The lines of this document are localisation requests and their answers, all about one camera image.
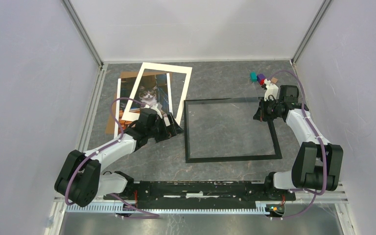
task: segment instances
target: black square frame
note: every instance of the black square frame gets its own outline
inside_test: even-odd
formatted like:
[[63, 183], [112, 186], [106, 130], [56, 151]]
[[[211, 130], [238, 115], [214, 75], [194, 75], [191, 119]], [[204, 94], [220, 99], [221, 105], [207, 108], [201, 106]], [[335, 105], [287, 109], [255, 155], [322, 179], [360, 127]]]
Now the black square frame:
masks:
[[253, 161], [253, 160], [272, 160], [282, 159], [278, 137], [273, 121], [267, 121], [270, 135], [272, 136], [273, 147], [275, 154], [252, 155], [252, 156], [232, 156], [232, 157], [210, 157], [210, 158], [190, 158], [189, 151], [189, 115], [188, 105], [190, 104], [224, 104], [224, 103], [245, 103], [245, 102], [259, 102], [258, 97], [252, 98], [223, 98], [223, 99], [192, 99], [184, 101], [184, 126], [185, 126], [185, 163], [214, 163], [214, 162], [236, 162], [236, 161]]

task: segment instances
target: brown cardboard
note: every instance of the brown cardboard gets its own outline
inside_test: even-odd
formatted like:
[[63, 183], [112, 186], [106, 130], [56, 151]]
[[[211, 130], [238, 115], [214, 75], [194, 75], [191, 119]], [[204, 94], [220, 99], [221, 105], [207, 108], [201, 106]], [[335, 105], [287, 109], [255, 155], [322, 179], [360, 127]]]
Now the brown cardboard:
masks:
[[276, 84], [278, 82], [278, 79], [275, 77], [272, 77], [272, 79], [270, 79], [270, 82], [272, 82], [273, 84]]
[[[139, 72], [122, 72], [120, 73], [120, 78], [130, 78], [130, 77], [137, 77]], [[172, 81], [172, 73], [171, 72], [143, 72], [142, 76], [150, 76], [150, 75], [158, 75], [158, 74], [165, 74], [169, 73], [170, 80]], [[114, 96], [112, 97], [112, 102], [117, 98], [117, 92], [115, 92]], [[116, 113], [116, 103], [113, 105], [113, 113]], [[107, 125], [105, 129], [105, 133], [109, 135], [113, 135], [115, 133], [115, 121], [113, 120], [112, 116], [109, 115], [109, 119], [107, 120]]]

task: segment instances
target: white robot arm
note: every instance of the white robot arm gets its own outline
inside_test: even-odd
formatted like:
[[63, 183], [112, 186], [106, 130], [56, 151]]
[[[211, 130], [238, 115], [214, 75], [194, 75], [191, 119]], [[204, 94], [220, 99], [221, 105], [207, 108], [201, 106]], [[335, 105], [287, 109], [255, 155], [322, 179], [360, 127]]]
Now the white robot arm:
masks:
[[[302, 104], [298, 101], [298, 87], [283, 85], [279, 90], [279, 99], [275, 99], [275, 95], [272, 99], [266, 99], [266, 97], [273, 95], [272, 91], [273, 89], [268, 89], [266, 93], [270, 95], [260, 98], [258, 111], [253, 118], [260, 121], [273, 121], [276, 118], [282, 118], [292, 129], [301, 148], [292, 170], [272, 172], [269, 174], [268, 180], [277, 189], [321, 189], [323, 181], [326, 179], [326, 190], [335, 190], [338, 186], [341, 171], [343, 156], [341, 146], [331, 144], [329, 140], [320, 134], [318, 128], [311, 120], [307, 107], [304, 106], [304, 109], [302, 109]], [[321, 158], [322, 160], [322, 155], [324, 154], [320, 141], [322, 141], [325, 149], [326, 176], [323, 174], [323, 167], [315, 165], [316, 159]]]
[[[72, 151], [64, 162], [54, 188], [57, 192], [66, 195], [70, 183], [68, 198], [82, 207], [89, 204], [96, 196], [111, 192], [121, 193], [128, 182], [126, 175], [121, 172], [100, 175], [101, 171], [121, 157], [137, 151], [149, 138], [159, 142], [182, 132], [171, 113], [162, 116], [155, 107], [141, 109], [139, 119], [126, 128], [123, 136], [118, 136], [84, 153], [78, 150]], [[81, 162], [86, 159], [80, 169], [81, 172], [73, 177]]]

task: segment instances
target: colored block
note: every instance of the colored block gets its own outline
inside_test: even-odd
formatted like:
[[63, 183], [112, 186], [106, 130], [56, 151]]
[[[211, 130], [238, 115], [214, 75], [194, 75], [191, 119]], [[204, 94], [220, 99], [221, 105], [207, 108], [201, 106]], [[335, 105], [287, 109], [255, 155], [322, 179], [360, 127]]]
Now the colored block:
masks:
[[270, 79], [270, 82], [272, 82], [273, 84], [276, 84], [278, 82], [278, 80], [277, 80], [277, 78], [272, 77], [272, 79]]
[[264, 79], [266, 79], [266, 77], [264, 76], [263, 73], [260, 73], [259, 75], [257, 75], [257, 81], [261, 82]]
[[255, 72], [250, 73], [250, 79], [252, 80], [252, 82], [257, 82], [257, 76]]

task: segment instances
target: white wall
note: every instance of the white wall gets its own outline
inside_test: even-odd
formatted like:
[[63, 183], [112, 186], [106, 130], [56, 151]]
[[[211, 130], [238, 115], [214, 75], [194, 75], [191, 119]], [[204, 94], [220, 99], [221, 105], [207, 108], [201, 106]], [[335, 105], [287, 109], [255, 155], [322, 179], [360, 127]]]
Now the white wall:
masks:
[[333, 1], [297, 72], [317, 126], [344, 148], [356, 226], [376, 234], [376, 1]]
[[59, 0], [0, 0], [0, 234], [42, 234], [97, 65]]
[[322, 0], [71, 0], [105, 61], [290, 59]]

